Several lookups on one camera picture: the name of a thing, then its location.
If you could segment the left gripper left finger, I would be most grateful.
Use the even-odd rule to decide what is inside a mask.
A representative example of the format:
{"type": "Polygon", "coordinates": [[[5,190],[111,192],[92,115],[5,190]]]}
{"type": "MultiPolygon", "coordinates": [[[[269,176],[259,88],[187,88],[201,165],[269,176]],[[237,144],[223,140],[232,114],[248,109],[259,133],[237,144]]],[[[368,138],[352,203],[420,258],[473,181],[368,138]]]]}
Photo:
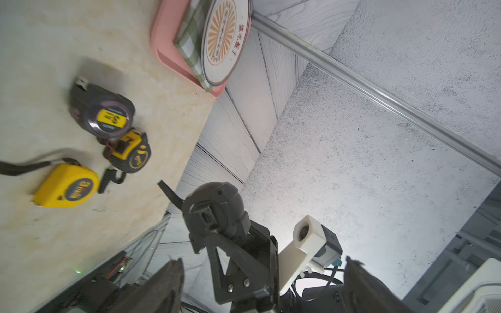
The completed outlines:
{"type": "Polygon", "coordinates": [[[179,312],[184,282],[182,259],[171,260],[142,285],[123,288],[108,312],[179,312]]]}

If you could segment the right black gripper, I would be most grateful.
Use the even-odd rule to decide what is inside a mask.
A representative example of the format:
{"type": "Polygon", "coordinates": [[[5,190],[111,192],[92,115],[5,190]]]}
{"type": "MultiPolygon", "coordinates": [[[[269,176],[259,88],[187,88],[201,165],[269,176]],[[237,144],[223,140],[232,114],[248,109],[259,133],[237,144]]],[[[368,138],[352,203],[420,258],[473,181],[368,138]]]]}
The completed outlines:
{"type": "Polygon", "coordinates": [[[252,221],[241,241],[220,233],[189,234],[195,253],[207,250],[215,301],[231,303],[231,312],[279,312],[277,241],[252,221]]]}

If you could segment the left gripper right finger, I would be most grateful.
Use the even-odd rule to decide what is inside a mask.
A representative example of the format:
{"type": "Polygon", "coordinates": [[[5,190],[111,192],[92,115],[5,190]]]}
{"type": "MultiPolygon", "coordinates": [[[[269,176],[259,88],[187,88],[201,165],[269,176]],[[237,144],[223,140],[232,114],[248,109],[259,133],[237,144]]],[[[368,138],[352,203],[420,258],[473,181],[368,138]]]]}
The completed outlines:
{"type": "Polygon", "coordinates": [[[343,305],[346,312],[412,312],[389,288],[371,275],[360,261],[346,258],[343,305]]]}

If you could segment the small yellow tape measure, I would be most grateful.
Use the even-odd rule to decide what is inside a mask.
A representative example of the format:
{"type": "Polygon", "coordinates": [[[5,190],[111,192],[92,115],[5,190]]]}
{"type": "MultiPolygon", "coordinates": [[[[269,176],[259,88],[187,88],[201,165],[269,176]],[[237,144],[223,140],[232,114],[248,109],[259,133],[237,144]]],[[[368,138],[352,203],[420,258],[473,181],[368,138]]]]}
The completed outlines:
{"type": "Polygon", "coordinates": [[[39,207],[71,208],[88,201],[96,193],[99,176],[72,158],[47,160],[31,164],[1,163],[1,175],[20,176],[53,166],[48,177],[33,195],[39,207]]]}

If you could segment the black yellow rubber tape measure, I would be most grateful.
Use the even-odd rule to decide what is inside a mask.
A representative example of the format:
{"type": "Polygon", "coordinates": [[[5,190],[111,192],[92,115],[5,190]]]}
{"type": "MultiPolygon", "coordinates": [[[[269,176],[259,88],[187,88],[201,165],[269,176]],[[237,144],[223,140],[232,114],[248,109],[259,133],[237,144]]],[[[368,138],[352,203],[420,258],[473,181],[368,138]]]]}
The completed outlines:
{"type": "Polygon", "coordinates": [[[97,191],[99,194],[103,194],[110,183],[120,185],[128,174],[139,172],[151,156],[147,133],[140,128],[129,130],[113,142],[101,140],[100,143],[105,145],[103,157],[110,163],[110,166],[100,180],[97,191]]]}

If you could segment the round dark grey tape measure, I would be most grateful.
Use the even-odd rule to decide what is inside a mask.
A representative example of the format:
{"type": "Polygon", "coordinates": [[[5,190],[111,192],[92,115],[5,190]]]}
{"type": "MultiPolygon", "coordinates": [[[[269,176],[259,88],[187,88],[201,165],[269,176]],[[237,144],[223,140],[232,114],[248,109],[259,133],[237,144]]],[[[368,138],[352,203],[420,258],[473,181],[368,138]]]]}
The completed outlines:
{"type": "Polygon", "coordinates": [[[78,77],[69,94],[69,113],[100,139],[120,138],[132,128],[136,109],[128,98],[78,77]]]}

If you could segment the large black tape measure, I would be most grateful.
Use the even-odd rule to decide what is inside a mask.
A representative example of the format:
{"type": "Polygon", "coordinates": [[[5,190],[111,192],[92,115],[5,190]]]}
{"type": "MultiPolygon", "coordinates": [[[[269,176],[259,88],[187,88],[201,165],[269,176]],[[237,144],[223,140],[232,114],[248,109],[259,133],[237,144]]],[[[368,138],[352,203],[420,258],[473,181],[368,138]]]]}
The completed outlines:
{"type": "Polygon", "coordinates": [[[195,241],[209,233],[220,233],[232,241],[243,240],[251,228],[242,197],[229,182],[211,182],[199,186],[184,200],[164,181],[158,186],[181,210],[185,224],[195,241]]]}

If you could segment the white orange patterned plate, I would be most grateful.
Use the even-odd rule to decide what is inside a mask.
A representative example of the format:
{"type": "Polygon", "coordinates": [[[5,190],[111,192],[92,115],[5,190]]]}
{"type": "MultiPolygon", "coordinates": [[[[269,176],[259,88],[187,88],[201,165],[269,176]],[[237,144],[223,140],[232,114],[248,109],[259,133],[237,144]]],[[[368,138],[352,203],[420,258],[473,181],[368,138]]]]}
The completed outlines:
{"type": "Polygon", "coordinates": [[[251,23],[249,0],[212,1],[202,39],[202,70],[210,86],[225,83],[240,59],[251,23]]]}

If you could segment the green checkered cloth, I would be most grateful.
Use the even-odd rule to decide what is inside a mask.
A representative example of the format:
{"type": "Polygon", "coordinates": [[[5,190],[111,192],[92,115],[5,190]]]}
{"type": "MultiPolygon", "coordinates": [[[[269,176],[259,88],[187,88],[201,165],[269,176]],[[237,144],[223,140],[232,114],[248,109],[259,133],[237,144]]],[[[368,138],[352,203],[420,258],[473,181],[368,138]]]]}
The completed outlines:
{"type": "Polygon", "coordinates": [[[180,30],[174,41],[175,47],[193,71],[202,88],[208,93],[212,91],[212,86],[207,81],[202,69],[202,37],[210,5],[210,0],[189,1],[181,21],[180,30]]]}

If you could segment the pink plastic tray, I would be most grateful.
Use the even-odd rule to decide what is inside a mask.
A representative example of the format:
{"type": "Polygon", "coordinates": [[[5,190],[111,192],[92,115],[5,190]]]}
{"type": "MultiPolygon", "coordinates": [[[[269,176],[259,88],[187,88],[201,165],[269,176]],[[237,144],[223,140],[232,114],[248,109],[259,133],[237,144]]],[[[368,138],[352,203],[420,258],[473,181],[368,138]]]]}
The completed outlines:
{"type": "MultiPolygon", "coordinates": [[[[188,5],[189,1],[161,1],[151,30],[151,45],[156,58],[163,65],[204,90],[174,45],[188,5]]],[[[215,98],[221,96],[227,82],[228,80],[220,86],[212,86],[212,91],[208,94],[215,98]]]]}

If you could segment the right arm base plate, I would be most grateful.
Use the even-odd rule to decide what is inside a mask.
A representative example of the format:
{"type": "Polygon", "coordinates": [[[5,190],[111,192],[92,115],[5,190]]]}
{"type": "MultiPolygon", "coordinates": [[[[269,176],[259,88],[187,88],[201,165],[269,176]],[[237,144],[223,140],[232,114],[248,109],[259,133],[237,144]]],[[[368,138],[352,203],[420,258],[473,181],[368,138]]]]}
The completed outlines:
{"type": "Polygon", "coordinates": [[[72,309],[84,312],[131,311],[139,303],[148,301],[151,291],[147,284],[120,287],[113,282],[112,278],[118,275],[120,266],[127,260],[126,252],[117,253],[36,312],[69,312],[72,309]]]}

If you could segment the right aluminium frame post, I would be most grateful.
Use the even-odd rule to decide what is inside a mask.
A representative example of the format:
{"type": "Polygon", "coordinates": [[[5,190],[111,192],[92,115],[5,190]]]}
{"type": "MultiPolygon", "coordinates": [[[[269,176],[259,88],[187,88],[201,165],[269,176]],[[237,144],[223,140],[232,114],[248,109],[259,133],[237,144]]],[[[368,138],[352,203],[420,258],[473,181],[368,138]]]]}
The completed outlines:
{"type": "Polygon", "coordinates": [[[362,77],[348,66],[332,58],[316,46],[300,39],[286,28],[254,11],[252,24],[257,31],[306,59],[310,64],[339,80],[355,92],[394,113],[450,149],[463,155],[496,176],[500,176],[500,160],[462,136],[443,126],[437,120],[408,104],[403,99],[362,77]]]}

